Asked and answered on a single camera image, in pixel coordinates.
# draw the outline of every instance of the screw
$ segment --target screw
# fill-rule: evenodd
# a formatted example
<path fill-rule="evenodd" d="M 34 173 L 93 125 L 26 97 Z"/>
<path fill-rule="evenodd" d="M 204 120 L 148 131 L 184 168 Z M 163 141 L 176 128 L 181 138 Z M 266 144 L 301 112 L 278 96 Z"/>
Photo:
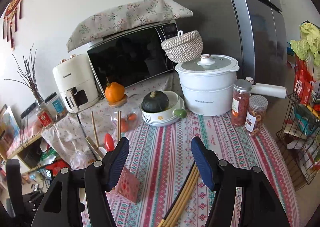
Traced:
<path fill-rule="evenodd" d="M 65 174 L 65 173 L 68 173 L 68 171 L 69 171 L 68 167 L 64 167 L 61 169 L 60 172 L 61 172 L 61 174 Z"/>
<path fill-rule="evenodd" d="M 256 173 L 260 173 L 261 172 L 261 168 L 258 166 L 254 166 L 253 167 L 253 171 L 255 171 Z"/>
<path fill-rule="evenodd" d="M 221 159 L 221 160 L 219 160 L 219 165 L 221 165 L 221 166 L 227 166 L 227 165 L 228 165 L 228 162 L 227 162 L 226 160 Z"/>
<path fill-rule="evenodd" d="M 95 167 L 102 166 L 102 161 L 96 161 L 96 162 L 93 163 L 93 165 L 94 165 Z"/>

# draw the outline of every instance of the green pumpkin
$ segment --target green pumpkin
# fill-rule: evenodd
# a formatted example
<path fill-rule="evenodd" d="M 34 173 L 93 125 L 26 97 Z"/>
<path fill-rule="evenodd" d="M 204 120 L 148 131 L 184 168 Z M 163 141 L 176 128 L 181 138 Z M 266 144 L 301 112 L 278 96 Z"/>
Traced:
<path fill-rule="evenodd" d="M 148 93 L 141 103 L 143 111 L 156 113 L 164 111 L 169 106 L 169 99 L 162 91 L 152 91 Z"/>

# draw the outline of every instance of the wooden jar lid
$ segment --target wooden jar lid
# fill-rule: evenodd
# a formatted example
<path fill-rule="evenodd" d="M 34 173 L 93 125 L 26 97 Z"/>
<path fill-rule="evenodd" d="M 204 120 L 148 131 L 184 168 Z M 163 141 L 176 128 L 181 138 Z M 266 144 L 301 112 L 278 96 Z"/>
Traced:
<path fill-rule="evenodd" d="M 127 101 L 128 101 L 128 95 L 124 94 L 123 98 L 120 99 L 119 101 L 117 101 L 117 102 L 109 102 L 109 106 L 111 108 L 117 108 L 117 107 L 122 106 L 123 104 L 126 104 Z"/>

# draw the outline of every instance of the blue gripper pad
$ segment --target blue gripper pad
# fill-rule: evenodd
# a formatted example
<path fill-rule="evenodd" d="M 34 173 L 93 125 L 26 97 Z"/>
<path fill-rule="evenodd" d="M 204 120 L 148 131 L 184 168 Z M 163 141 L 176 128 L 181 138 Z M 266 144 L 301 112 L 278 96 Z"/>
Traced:
<path fill-rule="evenodd" d="M 214 188 L 212 177 L 212 168 L 206 158 L 207 149 L 199 137 L 194 137 L 191 140 L 191 152 L 199 169 L 203 183 L 210 190 Z"/>
<path fill-rule="evenodd" d="M 108 163 L 111 164 L 108 182 L 110 190 L 118 183 L 125 161 L 129 154 L 129 148 L 129 140 L 126 137 L 122 137 L 108 161 Z"/>

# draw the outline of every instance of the red tassel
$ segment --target red tassel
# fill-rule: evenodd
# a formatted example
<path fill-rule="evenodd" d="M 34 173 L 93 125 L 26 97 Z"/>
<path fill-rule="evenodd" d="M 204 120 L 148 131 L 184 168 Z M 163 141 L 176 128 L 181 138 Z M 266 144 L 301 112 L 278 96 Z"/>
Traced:
<path fill-rule="evenodd" d="M 14 46 L 13 46 L 13 38 L 12 38 L 12 22 L 10 21 L 10 41 L 11 41 L 11 50 L 14 50 Z"/>
<path fill-rule="evenodd" d="M 8 18 L 7 18 L 7 23 L 5 25 L 5 34 L 7 36 L 7 42 L 9 42 L 9 37 L 8 37 Z"/>
<path fill-rule="evenodd" d="M 3 18 L 2 39 L 4 39 L 4 23 L 5 23 L 5 17 Z"/>
<path fill-rule="evenodd" d="M 17 9 L 14 12 L 14 32 L 17 31 Z"/>
<path fill-rule="evenodd" d="M 19 19 L 22 18 L 22 0 L 20 0 Z"/>

